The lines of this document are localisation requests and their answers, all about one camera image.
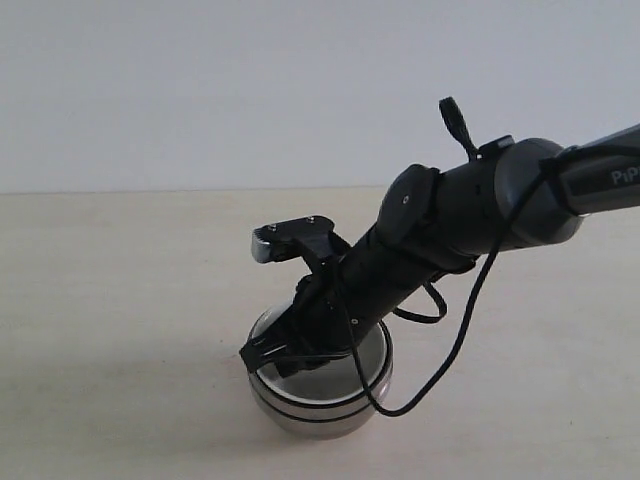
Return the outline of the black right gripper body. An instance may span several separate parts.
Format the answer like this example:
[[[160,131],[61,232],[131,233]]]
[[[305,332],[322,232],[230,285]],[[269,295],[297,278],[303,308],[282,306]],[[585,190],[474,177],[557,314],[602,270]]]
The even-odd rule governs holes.
[[[331,243],[335,255],[298,283],[279,320],[297,354],[346,353],[421,286],[475,267],[473,254],[422,235],[365,234],[350,246],[332,234]]]

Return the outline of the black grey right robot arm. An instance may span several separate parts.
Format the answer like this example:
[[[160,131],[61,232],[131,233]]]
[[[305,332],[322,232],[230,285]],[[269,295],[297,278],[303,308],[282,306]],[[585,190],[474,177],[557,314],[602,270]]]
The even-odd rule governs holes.
[[[586,215],[638,203],[637,127],[569,148],[503,137],[446,172],[411,165],[355,243],[318,215],[253,232],[255,261],[301,258],[310,272],[241,358],[249,372],[268,364],[285,377],[316,369],[347,356],[414,291],[472,270],[490,251],[563,243]]]

